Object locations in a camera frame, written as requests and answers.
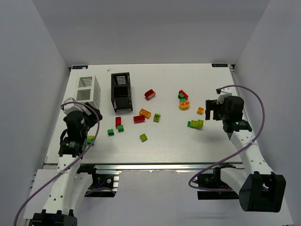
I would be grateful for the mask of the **green and yellow brick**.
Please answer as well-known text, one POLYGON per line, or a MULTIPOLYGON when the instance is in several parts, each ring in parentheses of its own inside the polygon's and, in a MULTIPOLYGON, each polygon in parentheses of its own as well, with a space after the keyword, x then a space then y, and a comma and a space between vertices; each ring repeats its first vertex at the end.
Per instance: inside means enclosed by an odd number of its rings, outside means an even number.
POLYGON ((87 144, 90 145, 93 142, 94 138, 94 136, 87 136, 87 144))

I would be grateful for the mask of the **lime green small brick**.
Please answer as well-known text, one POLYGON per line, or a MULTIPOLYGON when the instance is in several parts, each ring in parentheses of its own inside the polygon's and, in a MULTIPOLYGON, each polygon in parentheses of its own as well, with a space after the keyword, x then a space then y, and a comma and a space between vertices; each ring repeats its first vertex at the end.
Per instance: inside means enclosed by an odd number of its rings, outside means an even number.
POLYGON ((154 122, 159 122, 159 120, 160 120, 160 117, 161 117, 161 115, 160 115, 160 114, 158 114, 158 113, 154 114, 153 121, 154 121, 154 122))

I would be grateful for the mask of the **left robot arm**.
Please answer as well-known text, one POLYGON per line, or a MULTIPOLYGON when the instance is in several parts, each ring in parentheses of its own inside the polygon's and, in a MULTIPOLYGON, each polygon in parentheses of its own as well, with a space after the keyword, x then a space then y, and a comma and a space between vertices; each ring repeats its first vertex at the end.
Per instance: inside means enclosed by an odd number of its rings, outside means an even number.
POLYGON ((67 128, 59 142, 59 161, 50 194, 40 213, 31 219, 32 226, 76 226, 77 205, 92 185, 93 167, 82 167, 83 153, 90 147, 87 134, 99 125, 102 115, 98 109, 85 104, 85 110, 64 108, 67 128))

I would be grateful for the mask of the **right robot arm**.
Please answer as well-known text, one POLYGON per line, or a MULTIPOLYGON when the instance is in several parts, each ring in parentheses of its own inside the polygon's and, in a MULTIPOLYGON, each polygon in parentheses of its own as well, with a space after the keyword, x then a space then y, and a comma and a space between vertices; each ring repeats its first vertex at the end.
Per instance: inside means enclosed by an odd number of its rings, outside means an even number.
POLYGON ((223 130, 240 152, 245 168, 241 174, 234 168, 222 168, 220 180, 226 183, 239 198, 244 211, 279 212, 285 193, 286 180, 275 174, 264 160, 259 147, 252 140, 252 128, 243 120, 244 101, 241 97, 228 96, 224 100, 207 100, 206 120, 221 120, 223 130))

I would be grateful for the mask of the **small orange brick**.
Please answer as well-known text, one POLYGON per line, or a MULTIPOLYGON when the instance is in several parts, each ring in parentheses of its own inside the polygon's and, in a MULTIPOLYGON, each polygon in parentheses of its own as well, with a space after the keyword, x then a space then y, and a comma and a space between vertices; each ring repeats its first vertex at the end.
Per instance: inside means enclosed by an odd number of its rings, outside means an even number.
POLYGON ((204 113, 204 109, 202 107, 199 107, 197 110, 197 114, 202 115, 204 113))

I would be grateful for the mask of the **green small brick left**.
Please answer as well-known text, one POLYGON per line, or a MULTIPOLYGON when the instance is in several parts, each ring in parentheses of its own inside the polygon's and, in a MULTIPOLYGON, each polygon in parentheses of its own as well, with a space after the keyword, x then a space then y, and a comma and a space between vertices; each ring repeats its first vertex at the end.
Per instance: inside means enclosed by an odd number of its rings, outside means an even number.
POLYGON ((114 135, 114 129, 108 129, 107 133, 109 136, 113 136, 114 135))

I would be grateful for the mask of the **white slotted container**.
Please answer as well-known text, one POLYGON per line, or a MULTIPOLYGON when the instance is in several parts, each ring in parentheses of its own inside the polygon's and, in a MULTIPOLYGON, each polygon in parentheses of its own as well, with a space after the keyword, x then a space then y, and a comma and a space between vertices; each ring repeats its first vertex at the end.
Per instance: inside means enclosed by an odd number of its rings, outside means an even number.
POLYGON ((75 100, 80 103, 89 103, 99 110, 101 88, 96 76, 78 77, 75 85, 75 100))

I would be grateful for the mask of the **red upright brick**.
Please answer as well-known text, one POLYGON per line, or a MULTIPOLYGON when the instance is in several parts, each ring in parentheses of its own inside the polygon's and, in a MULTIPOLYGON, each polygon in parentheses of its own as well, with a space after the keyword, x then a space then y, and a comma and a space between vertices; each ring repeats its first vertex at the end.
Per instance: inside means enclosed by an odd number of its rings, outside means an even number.
POLYGON ((116 126, 116 128, 118 127, 118 126, 120 126, 121 125, 121 117, 116 117, 115 118, 115 126, 116 126))

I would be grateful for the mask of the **green small brick right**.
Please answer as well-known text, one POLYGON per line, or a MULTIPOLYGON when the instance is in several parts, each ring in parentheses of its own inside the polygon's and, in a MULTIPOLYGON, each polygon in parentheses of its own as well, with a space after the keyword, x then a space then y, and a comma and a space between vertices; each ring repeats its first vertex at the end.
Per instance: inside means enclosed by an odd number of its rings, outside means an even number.
POLYGON ((119 132, 123 132, 123 131, 124 131, 123 125, 118 125, 118 126, 117 126, 117 130, 118 130, 119 132))

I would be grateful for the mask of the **yellow orange-slice round brick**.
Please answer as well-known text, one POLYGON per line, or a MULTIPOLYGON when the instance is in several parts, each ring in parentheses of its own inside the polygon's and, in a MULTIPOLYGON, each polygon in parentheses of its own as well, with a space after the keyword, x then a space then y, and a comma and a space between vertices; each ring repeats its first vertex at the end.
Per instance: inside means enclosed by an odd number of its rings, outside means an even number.
POLYGON ((179 103, 179 109, 180 110, 187 110, 187 109, 189 109, 189 107, 190 107, 190 101, 188 101, 188 100, 181 101, 179 103))

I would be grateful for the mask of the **blue label right corner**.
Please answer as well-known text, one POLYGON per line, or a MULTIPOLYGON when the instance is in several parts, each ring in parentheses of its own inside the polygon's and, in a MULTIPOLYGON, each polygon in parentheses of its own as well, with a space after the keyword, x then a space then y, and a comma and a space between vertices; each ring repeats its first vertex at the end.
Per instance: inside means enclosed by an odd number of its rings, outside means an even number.
POLYGON ((212 67, 228 67, 226 63, 212 63, 212 67))

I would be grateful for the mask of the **red and green brick stack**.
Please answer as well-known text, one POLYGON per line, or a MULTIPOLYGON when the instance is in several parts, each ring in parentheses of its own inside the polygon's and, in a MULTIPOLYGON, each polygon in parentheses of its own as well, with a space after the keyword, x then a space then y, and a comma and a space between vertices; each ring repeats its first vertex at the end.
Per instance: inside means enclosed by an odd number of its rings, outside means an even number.
POLYGON ((179 102, 188 100, 189 96, 183 91, 180 90, 178 93, 179 102))

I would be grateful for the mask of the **black slotted container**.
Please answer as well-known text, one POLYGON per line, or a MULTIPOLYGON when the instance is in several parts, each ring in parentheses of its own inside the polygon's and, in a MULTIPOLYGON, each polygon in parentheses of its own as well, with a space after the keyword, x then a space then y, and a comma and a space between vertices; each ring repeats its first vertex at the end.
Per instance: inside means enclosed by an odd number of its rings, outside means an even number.
POLYGON ((133 111, 130 73, 111 74, 111 103, 114 112, 133 111))

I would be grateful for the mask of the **red rectangular brick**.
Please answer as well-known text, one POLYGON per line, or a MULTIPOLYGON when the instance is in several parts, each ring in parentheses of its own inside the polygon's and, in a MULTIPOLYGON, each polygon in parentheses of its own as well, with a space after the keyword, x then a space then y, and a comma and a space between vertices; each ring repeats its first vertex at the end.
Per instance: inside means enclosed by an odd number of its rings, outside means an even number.
POLYGON ((141 123, 145 122, 145 116, 144 115, 137 115, 133 117, 134 123, 141 123))

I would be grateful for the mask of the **lime green flat brick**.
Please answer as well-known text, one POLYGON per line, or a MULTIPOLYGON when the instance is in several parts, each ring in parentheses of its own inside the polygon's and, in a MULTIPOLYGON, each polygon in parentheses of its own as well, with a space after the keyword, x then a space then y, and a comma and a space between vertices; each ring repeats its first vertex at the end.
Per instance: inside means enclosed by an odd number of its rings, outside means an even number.
POLYGON ((148 138, 147 138, 147 136, 146 136, 145 133, 143 133, 143 134, 140 135, 140 140, 141 140, 142 142, 145 142, 147 139, 148 139, 148 138))

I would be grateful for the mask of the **orange rectangular brick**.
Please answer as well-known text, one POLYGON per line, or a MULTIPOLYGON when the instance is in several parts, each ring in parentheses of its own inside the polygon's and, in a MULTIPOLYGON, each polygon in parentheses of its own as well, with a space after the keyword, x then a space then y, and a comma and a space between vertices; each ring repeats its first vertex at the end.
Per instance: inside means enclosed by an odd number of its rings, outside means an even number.
POLYGON ((147 110, 145 110, 145 109, 141 109, 140 111, 139 111, 139 114, 140 115, 143 115, 145 118, 147 118, 147 119, 149 119, 150 118, 150 116, 151 116, 151 112, 149 112, 149 111, 147 111, 147 110))

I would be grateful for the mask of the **red rounded flower brick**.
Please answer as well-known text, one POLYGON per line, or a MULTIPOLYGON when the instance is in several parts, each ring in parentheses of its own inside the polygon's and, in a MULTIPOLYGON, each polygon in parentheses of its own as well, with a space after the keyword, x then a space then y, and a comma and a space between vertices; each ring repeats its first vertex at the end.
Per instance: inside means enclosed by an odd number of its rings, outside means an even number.
POLYGON ((153 89, 148 90, 144 96, 147 100, 152 99, 156 95, 156 92, 153 89))

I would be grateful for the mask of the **aluminium table rail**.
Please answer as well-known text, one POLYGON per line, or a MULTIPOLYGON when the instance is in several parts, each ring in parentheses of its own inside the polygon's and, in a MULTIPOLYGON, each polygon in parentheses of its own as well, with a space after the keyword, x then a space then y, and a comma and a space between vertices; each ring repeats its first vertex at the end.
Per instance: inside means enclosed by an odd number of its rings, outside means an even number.
POLYGON ((187 164, 95 164, 82 163, 81 165, 96 166, 99 170, 201 170, 212 165, 212 163, 187 163, 187 164))

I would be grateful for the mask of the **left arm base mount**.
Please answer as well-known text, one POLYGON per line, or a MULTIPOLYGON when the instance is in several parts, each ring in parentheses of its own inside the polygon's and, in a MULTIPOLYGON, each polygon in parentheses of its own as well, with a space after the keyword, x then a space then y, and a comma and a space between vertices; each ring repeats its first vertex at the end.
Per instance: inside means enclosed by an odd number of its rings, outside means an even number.
POLYGON ((110 197, 113 198, 116 194, 114 191, 115 175, 109 173, 101 173, 95 165, 82 165, 77 170, 77 173, 87 173, 92 177, 92 184, 86 192, 86 197, 110 197))

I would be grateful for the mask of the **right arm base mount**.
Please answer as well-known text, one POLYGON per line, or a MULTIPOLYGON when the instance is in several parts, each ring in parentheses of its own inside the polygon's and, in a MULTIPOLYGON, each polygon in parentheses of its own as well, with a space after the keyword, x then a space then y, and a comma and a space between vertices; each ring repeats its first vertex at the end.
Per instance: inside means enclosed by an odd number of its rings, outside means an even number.
MULTIPOLYGON (((223 168, 234 168, 236 167, 229 163, 222 163, 213 168, 212 173, 201 174, 197 179, 193 180, 193 183, 199 187, 205 187, 210 189, 230 189, 230 187, 221 181, 220 172, 223 168)), ((238 194, 234 191, 230 192, 218 192, 218 191, 197 191, 198 200, 238 200, 238 194)))

